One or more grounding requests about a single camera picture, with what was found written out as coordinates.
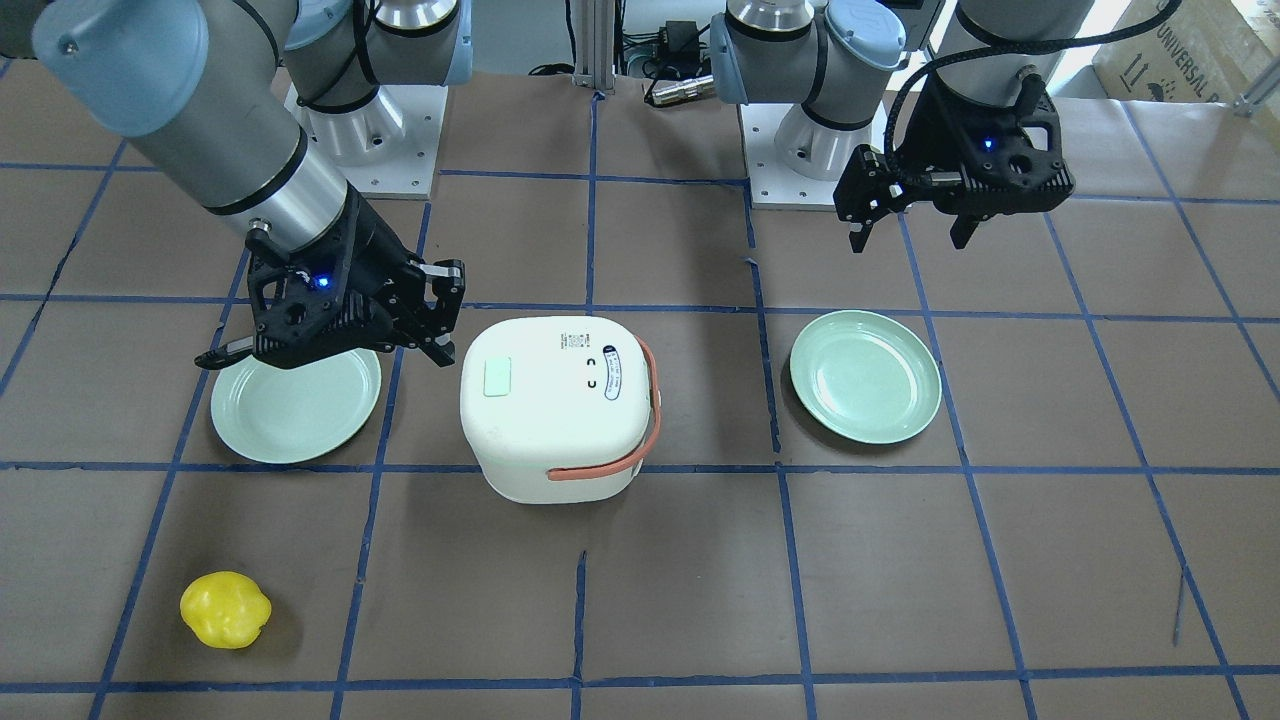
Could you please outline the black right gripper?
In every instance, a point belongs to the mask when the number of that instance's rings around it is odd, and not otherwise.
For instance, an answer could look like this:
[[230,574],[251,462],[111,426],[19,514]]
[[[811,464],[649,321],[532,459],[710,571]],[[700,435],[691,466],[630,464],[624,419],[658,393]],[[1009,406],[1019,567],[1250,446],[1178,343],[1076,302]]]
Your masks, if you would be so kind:
[[454,365],[451,333],[465,299],[465,264],[430,264],[408,251],[357,191],[348,191],[338,218],[301,250],[283,250],[257,227],[246,246],[253,337],[200,354],[197,368],[220,372],[255,356],[296,369],[352,348],[396,347]]

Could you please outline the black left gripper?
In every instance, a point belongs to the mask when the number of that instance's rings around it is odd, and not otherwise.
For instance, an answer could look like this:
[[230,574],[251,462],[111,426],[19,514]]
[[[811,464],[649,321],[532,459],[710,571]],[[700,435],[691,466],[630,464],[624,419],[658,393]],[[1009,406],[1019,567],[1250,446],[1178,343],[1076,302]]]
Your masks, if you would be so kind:
[[1012,101],[986,106],[925,81],[902,142],[884,156],[858,145],[837,181],[835,210],[849,223],[852,252],[873,225],[908,201],[955,217],[948,237],[964,250],[997,215],[1051,211],[1075,191],[1062,155],[1060,118],[1041,76],[1015,79]]

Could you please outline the green plate near right arm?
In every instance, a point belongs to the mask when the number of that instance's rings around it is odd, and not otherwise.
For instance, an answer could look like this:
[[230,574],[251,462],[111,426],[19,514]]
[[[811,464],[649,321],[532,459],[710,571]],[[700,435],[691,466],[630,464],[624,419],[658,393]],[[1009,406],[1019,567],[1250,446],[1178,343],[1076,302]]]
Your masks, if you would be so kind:
[[904,324],[863,310],[827,313],[792,343],[794,391],[828,430],[864,445],[919,436],[942,401],[937,361]]

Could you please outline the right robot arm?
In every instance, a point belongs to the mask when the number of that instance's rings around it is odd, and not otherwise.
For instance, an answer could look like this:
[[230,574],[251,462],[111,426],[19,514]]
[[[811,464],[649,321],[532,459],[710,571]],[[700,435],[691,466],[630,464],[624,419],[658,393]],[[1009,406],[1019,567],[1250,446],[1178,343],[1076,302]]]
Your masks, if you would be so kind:
[[392,86],[471,77],[467,1],[5,1],[40,61],[244,240],[253,333],[196,359],[296,369],[355,348],[454,361],[465,265],[407,249],[346,176],[402,149]]

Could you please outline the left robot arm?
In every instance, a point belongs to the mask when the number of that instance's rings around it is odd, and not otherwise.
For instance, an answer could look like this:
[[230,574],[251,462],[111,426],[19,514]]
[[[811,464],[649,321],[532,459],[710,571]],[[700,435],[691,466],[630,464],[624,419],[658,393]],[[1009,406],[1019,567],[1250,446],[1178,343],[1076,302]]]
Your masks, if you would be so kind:
[[781,150],[799,170],[835,181],[835,210],[850,225],[854,252],[879,219],[914,202],[954,218],[956,249],[995,217],[1065,202],[1075,182],[1037,60],[1064,50],[1088,3],[957,3],[941,54],[920,69],[909,119],[901,122],[897,97],[873,145],[861,133],[914,49],[901,9],[897,1],[728,1],[707,36],[716,92],[728,104],[790,106],[797,135]]

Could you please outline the green plate near left arm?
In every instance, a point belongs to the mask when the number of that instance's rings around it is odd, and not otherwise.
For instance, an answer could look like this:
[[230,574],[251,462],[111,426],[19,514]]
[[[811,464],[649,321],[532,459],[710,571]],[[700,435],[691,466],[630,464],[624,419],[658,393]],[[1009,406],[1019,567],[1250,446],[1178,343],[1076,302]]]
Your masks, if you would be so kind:
[[220,441],[257,462],[314,460],[365,427],[381,392],[381,364],[356,348],[296,368],[248,357],[216,373],[210,415]]

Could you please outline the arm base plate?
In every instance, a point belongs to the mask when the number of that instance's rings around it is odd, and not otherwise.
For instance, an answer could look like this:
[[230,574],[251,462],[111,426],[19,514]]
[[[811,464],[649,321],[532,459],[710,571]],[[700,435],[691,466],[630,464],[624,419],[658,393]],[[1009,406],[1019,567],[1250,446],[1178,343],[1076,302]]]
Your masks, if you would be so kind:
[[431,199],[449,90],[443,86],[383,86],[364,108],[326,114],[297,104],[294,86],[285,106],[308,143],[325,154],[367,199]]
[[765,210],[832,211],[835,188],[852,150],[881,150],[887,114],[878,104],[854,131],[815,123],[797,104],[739,106],[751,205]]

